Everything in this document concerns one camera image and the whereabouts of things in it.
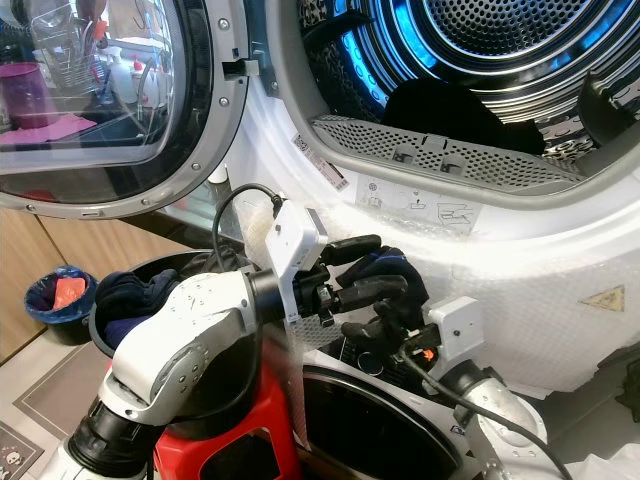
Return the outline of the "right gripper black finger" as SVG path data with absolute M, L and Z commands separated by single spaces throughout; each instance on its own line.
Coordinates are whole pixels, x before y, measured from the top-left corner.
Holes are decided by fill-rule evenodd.
M 340 334 L 375 356 L 392 357 L 402 346 L 402 335 L 383 319 L 372 319 L 369 323 L 343 323 Z
M 384 342 L 403 342 L 406 335 L 410 333 L 412 311 L 410 308 L 399 305 L 397 301 L 380 300 L 374 306 L 376 321 L 376 334 Z

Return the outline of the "grey lint filter grille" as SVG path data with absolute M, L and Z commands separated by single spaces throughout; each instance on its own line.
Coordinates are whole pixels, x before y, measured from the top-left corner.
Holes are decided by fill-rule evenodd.
M 530 154 L 364 122 L 348 116 L 321 115 L 311 120 L 321 142 L 352 157 L 402 166 L 430 178 L 507 195 L 549 195 L 576 186 L 584 175 L 558 168 Z

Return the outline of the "steel perforated drum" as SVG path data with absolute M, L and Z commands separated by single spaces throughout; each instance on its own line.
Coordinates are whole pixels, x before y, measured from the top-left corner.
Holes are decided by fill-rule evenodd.
M 367 23 L 342 37 L 346 67 L 379 122 L 413 78 L 472 90 L 504 123 L 582 124 L 586 79 L 640 120 L 640 0 L 333 0 Z

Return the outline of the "white barcode sticker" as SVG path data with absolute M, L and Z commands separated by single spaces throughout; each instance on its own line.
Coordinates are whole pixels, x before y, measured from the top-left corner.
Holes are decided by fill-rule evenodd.
M 324 177 L 330 186 L 338 189 L 338 191 L 342 191 L 342 189 L 348 186 L 348 180 L 339 172 L 337 166 L 315 154 L 315 151 L 303 140 L 301 134 L 296 134 L 292 141 L 293 145 L 297 147 L 297 150 L 302 152 L 302 155 L 310 161 L 310 164 L 314 166 L 316 172 L 319 173 L 321 177 Z

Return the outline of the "white instruction sticker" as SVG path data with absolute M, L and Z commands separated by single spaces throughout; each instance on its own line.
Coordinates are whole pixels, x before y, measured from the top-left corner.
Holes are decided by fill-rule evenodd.
M 477 215 L 483 210 L 472 201 L 401 186 L 371 175 L 358 178 L 355 192 L 358 204 L 461 234 L 474 229 Z

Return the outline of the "yellow triangle warning label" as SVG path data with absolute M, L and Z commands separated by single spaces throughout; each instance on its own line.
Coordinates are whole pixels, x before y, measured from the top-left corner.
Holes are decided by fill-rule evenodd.
M 622 314 L 626 308 L 626 285 L 614 285 L 604 291 L 590 294 L 581 300 L 582 305 Z

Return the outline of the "red plastic stool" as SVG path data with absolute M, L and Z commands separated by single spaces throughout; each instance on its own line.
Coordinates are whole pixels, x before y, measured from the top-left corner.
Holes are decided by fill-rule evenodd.
M 201 440 L 166 433 L 154 460 L 161 480 L 303 480 L 291 406 L 266 367 L 253 407 L 236 426 Z

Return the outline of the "leopard print cloth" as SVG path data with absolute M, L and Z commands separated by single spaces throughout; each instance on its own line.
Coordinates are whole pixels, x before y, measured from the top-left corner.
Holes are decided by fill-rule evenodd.
M 579 157 L 596 150 L 596 143 L 579 123 L 545 125 L 539 129 L 545 141 L 543 157 L 547 161 L 575 163 Z
M 303 46 L 321 96 L 333 114 L 364 118 L 364 101 L 355 87 L 355 73 L 346 67 L 340 40 L 369 18 L 360 13 L 333 13 L 333 0 L 297 0 L 297 4 Z

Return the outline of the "clear plastic wrap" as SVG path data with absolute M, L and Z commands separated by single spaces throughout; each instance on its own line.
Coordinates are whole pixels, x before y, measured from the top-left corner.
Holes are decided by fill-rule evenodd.
M 273 202 L 268 196 L 251 189 L 237 198 L 233 209 L 243 236 L 244 255 L 256 268 L 270 268 L 265 239 L 274 223 Z

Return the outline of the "round glass machine door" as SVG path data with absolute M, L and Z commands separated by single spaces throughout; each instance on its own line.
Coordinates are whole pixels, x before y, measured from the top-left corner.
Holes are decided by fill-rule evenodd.
M 0 192 L 127 218 L 204 183 L 241 129 L 247 0 L 0 0 Z

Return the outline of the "black garment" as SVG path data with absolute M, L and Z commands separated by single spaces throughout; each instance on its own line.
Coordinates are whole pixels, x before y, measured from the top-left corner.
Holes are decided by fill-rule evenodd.
M 381 124 L 530 155 L 547 147 L 534 122 L 504 123 L 472 90 L 430 77 L 398 84 Z

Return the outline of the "white laundry machine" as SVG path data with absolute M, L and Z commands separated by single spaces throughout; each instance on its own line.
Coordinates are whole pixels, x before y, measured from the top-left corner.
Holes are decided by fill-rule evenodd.
M 261 182 L 319 212 L 334 237 L 379 234 L 401 247 L 438 297 L 468 294 L 486 308 L 481 360 L 544 397 L 575 390 L 607 358 L 640 343 L 640 120 L 613 108 L 586 79 L 579 111 L 596 150 L 575 163 L 547 161 L 585 177 L 549 195 L 507 195 L 325 145 L 311 120 L 335 115 L 308 68 L 296 10 L 285 0 L 247 0 L 253 55 L 262 63 L 230 151 L 233 182 Z M 301 134 L 346 177 L 334 189 L 293 145 Z M 358 204 L 361 175 L 483 206 L 468 234 Z M 626 285 L 622 314 L 584 305 Z

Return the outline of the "small bin with blue bag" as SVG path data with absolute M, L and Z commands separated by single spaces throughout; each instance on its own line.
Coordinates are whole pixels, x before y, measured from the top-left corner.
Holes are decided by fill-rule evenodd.
M 83 276 L 87 280 L 87 291 L 72 306 L 52 310 L 54 283 L 59 276 Z M 59 266 L 50 274 L 41 276 L 27 289 L 23 297 L 24 307 L 33 320 L 46 326 L 47 332 L 52 334 L 56 342 L 64 346 L 82 346 L 90 342 L 88 316 L 95 301 L 97 287 L 99 282 L 86 271 L 72 265 Z

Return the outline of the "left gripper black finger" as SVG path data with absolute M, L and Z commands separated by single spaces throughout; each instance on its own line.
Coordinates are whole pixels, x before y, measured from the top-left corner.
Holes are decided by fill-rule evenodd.
M 407 291 L 403 276 L 370 276 L 356 280 L 349 287 L 335 292 L 340 307 L 367 307 L 381 300 L 393 300 Z
M 338 239 L 324 248 L 323 262 L 329 266 L 351 264 L 369 253 L 378 251 L 380 247 L 381 237 L 378 234 Z

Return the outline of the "orange packet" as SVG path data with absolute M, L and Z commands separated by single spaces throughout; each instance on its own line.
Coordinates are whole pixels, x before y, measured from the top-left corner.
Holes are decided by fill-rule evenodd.
M 52 310 L 72 306 L 81 300 L 87 291 L 87 280 L 83 276 L 59 276 L 54 283 Z

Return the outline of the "navy blue garment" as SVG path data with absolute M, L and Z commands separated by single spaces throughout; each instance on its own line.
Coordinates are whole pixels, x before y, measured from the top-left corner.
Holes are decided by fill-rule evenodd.
M 422 307 L 430 300 L 424 280 L 408 261 L 404 252 L 397 247 L 383 246 L 370 253 L 346 271 L 351 280 L 362 280 L 372 276 L 403 276 L 406 279 L 406 291 L 397 300 L 390 302 L 397 312 L 398 319 L 407 329 L 417 330 L 424 325 Z

